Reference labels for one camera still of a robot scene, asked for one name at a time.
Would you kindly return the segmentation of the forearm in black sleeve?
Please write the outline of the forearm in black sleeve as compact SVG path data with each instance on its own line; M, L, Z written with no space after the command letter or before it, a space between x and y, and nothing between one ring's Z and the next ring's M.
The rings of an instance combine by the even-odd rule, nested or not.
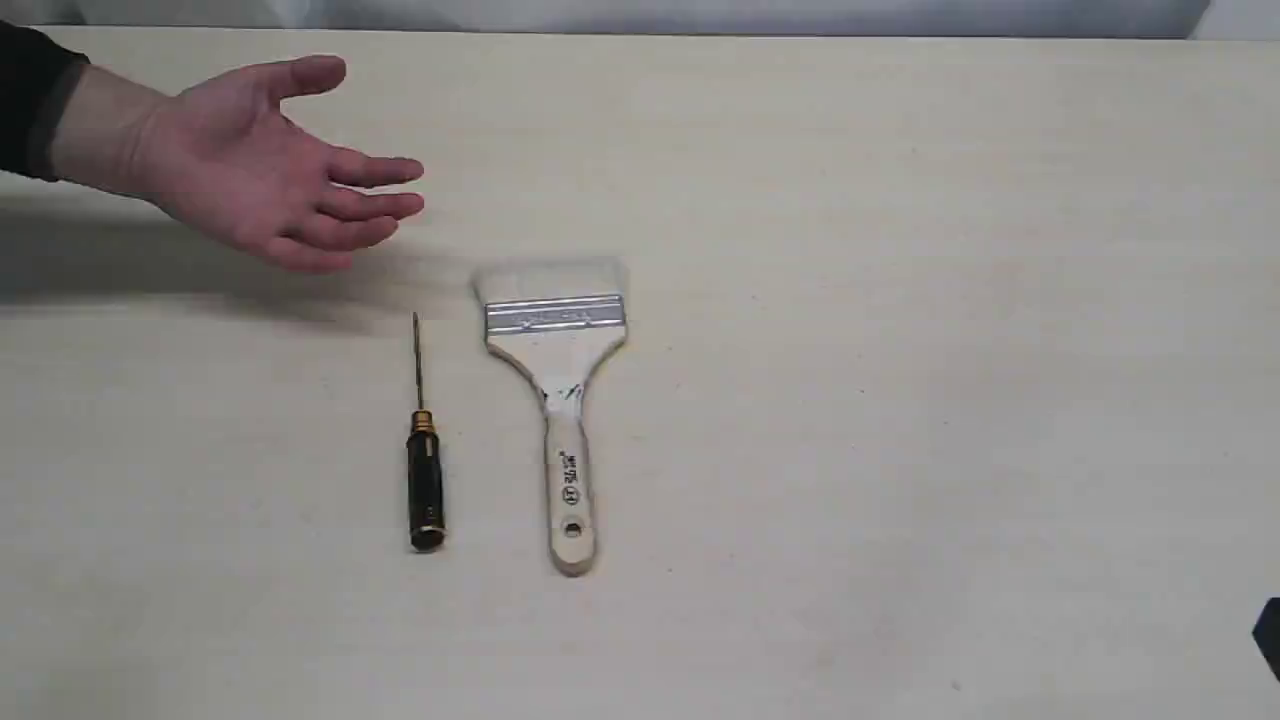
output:
M95 65L35 28L3 23L3 172L146 199L140 160L166 96Z

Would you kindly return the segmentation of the bare open human hand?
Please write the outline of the bare open human hand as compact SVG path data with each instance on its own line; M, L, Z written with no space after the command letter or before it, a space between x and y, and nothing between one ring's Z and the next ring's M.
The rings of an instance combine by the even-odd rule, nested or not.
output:
M292 272L346 269L420 214L410 158L329 143L283 104L338 88L346 61L310 55L229 70L152 102L131 127L128 190L197 233Z

